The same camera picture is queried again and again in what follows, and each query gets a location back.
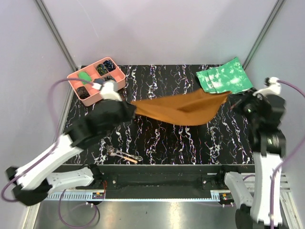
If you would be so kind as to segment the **orange cloth napkin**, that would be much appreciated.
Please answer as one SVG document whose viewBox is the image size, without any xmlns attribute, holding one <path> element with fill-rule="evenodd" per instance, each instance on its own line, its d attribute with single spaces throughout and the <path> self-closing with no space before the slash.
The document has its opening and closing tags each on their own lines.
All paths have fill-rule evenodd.
<svg viewBox="0 0 305 229">
<path fill-rule="evenodd" d="M 211 121 L 231 92 L 210 94 L 198 89 L 154 99 L 133 101 L 136 114 L 173 125 L 198 126 Z"/>
</svg>

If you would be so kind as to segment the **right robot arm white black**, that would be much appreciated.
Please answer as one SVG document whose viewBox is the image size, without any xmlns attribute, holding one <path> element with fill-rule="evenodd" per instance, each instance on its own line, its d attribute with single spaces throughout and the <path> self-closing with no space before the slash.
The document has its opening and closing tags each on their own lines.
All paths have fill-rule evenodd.
<svg viewBox="0 0 305 229">
<path fill-rule="evenodd" d="M 229 188 L 235 205 L 238 229 L 281 229 L 281 165 L 286 139 L 279 129 L 285 113 L 285 99 L 276 77 L 265 79 L 265 88 L 249 89 L 231 110 L 243 115 L 250 124 L 249 143 L 254 159 L 254 193 L 251 194 L 239 172 L 226 172 L 216 177 L 218 187 Z"/>
</svg>

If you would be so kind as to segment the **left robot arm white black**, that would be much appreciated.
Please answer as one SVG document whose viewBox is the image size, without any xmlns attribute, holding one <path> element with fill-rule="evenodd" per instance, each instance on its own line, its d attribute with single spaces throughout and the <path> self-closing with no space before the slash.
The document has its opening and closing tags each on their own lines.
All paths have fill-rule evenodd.
<svg viewBox="0 0 305 229">
<path fill-rule="evenodd" d="M 8 184 L 1 191 L 7 202 L 32 206 L 49 194 L 75 187 L 99 188 L 103 177 L 97 166 L 88 166 L 70 172 L 55 170 L 68 159 L 109 136 L 120 124 L 134 118 L 136 107 L 122 100 L 114 80 L 94 80 L 90 83 L 102 96 L 93 111 L 74 122 L 57 136 L 53 145 L 22 167 L 6 170 Z"/>
</svg>

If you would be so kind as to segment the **grey blue rolled napkin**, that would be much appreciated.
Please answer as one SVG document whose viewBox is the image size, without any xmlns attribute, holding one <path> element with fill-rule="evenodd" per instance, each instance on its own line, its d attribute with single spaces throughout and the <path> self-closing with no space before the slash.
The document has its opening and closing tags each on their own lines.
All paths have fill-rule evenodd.
<svg viewBox="0 0 305 229">
<path fill-rule="evenodd" d="M 103 85 L 104 84 L 104 80 L 102 78 L 97 78 L 93 81 L 94 83 L 98 83 L 100 85 Z"/>
</svg>

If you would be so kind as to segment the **dark patterned roll front left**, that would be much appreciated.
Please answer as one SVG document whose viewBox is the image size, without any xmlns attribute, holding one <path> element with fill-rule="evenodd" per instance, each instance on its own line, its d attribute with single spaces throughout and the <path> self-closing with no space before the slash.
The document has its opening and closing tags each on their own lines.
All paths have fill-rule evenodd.
<svg viewBox="0 0 305 229">
<path fill-rule="evenodd" d="M 76 93 L 81 100 L 84 100 L 90 96 L 88 90 L 84 86 L 78 87 L 76 89 Z"/>
</svg>

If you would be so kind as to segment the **dark patterned roll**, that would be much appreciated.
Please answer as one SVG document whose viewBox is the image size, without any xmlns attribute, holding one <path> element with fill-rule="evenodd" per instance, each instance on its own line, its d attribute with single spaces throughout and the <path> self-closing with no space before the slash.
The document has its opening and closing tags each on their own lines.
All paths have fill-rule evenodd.
<svg viewBox="0 0 305 229">
<path fill-rule="evenodd" d="M 81 100 L 84 100 L 90 96 L 88 90 L 84 86 L 78 87 L 76 89 L 76 93 Z"/>
<path fill-rule="evenodd" d="M 116 82 L 116 80 L 111 76 L 111 75 L 107 75 L 107 76 L 105 76 L 104 77 L 104 81 L 114 81 L 114 82 Z"/>
<path fill-rule="evenodd" d="M 109 71 L 114 71 L 116 69 L 116 65 L 113 63 L 112 60 L 105 60 L 103 62 L 104 67 Z"/>
<path fill-rule="evenodd" d="M 100 76 L 103 76 L 108 73 L 108 69 L 101 63 L 96 66 L 96 70 Z"/>
</svg>

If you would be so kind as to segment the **silver fork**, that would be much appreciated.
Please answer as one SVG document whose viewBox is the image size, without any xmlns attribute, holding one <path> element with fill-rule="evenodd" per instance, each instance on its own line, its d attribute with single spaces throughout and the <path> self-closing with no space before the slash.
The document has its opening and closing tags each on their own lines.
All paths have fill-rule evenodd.
<svg viewBox="0 0 305 229">
<path fill-rule="evenodd" d="M 119 156 L 121 158 L 122 158 L 122 156 L 126 156 L 126 157 L 132 158 L 134 160 L 137 160 L 138 162 L 143 161 L 143 158 L 141 156 L 130 155 L 128 153 L 118 150 L 117 148 L 114 148 L 113 146 L 106 146 L 105 149 L 106 149 L 108 155 L 110 155 L 110 156 Z"/>
</svg>

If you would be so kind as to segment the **dark patterned roll front right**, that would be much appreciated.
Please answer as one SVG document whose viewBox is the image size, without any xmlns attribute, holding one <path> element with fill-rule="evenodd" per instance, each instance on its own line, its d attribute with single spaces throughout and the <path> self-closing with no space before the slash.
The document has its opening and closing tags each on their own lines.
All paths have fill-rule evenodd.
<svg viewBox="0 0 305 229">
<path fill-rule="evenodd" d="M 107 76 L 105 76 L 104 77 L 104 81 L 114 81 L 114 82 L 116 82 L 116 80 L 111 76 L 111 75 L 107 75 Z"/>
</svg>

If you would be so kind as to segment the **pink compartment tray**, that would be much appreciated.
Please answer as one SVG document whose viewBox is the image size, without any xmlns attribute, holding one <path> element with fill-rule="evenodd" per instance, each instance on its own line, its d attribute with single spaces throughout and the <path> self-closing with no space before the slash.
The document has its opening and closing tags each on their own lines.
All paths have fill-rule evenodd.
<svg viewBox="0 0 305 229">
<path fill-rule="evenodd" d="M 102 99 L 99 90 L 92 86 L 93 83 L 114 80 L 118 90 L 126 86 L 125 74 L 110 57 L 84 66 L 68 75 L 67 78 L 77 98 L 84 106 L 91 106 Z"/>
</svg>

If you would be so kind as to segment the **black marble pattern mat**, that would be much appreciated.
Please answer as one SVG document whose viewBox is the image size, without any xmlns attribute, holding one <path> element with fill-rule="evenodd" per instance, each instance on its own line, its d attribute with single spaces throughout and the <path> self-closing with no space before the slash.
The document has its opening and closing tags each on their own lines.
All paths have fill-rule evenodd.
<svg viewBox="0 0 305 229">
<path fill-rule="evenodd" d="M 206 69 L 207 64 L 122 65 L 126 86 L 120 93 L 128 102 L 190 93 L 200 87 L 196 73 Z M 107 144 L 141 156 L 143 165 L 252 164 L 248 122 L 230 108 L 238 99 L 239 95 L 230 95 L 214 119 L 201 126 L 177 126 L 137 116 L 68 164 L 124 164 L 123 158 L 107 154 Z"/>
</svg>

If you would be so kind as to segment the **green white patterned napkins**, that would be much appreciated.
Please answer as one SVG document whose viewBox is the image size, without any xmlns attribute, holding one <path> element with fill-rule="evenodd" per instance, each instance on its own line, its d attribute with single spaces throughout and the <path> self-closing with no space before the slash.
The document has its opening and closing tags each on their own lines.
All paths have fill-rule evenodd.
<svg viewBox="0 0 305 229">
<path fill-rule="evenodd" d="M 218 66 L 196 73 L 200 86 L 206 93 L 242 93 L 253 88 L 238 57 Z"/>
</svg>

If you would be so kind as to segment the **dark patterned roll back right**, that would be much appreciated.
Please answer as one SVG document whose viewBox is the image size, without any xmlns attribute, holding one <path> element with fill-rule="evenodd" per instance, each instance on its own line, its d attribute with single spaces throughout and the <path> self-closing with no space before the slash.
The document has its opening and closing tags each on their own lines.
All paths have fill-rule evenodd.
<svg viewBox="0 0 305 229">
<path fill-rule="evenodd" d="M 116 65 L 113 63 L 112 60 L 105 60 L 103 62 L 104 67 L 109 71 L 114 71 L 116 69 Z"/>
</svg>

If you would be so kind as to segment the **wooden handled spoon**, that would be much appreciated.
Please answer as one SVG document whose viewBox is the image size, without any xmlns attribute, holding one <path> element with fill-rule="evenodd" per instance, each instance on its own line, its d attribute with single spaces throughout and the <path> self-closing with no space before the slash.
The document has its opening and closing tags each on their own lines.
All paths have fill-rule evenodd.
<svg viewBox="0 0 305 229">
<path fill-rule="evenodd" d="M 134 160 L 134 159 L 129 158 L 129 157 L 126 157 L 126 156 L 122 156 L 122 158 L 124 158 L 125 160 L 128 160 L 128 161 L 130 161 L 130 162 L 133 162 L 133 163 L 135 163 L 135 164 L 137 164 L 137 163 L 138 163 L 138 161 L 137 161 L 137 160 Z"/>
</svg>

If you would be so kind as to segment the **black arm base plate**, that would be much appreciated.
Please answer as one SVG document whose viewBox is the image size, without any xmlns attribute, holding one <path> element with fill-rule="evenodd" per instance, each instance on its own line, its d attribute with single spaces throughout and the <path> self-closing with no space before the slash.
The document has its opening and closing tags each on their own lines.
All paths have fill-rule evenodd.
<svg viewBox="0 0 305 229">
<path fill-rule="evenodd" d="M 194 187 L 216 183 L 225 172 L 241 173 L 241 165 L 105 165 L 97 166 L 108 190 L 124 187 Z"/>
</svg>

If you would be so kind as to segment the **aluminium frame rail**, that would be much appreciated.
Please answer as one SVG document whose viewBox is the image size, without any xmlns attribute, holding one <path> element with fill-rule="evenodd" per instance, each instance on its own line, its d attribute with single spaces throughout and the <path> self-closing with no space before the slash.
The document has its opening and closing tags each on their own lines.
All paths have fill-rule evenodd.
<svg viewBox="0 0 305 229">
<path fill-rule="evenodd" d="M 125 186 L 108 184 L 104 189 L 69 189 L 49 194 L 46 201 L 123 202 L 220 202 L 233 199 L 229 189 L 220 189 L 207 180 L 196 186 Z"/>
</svg>

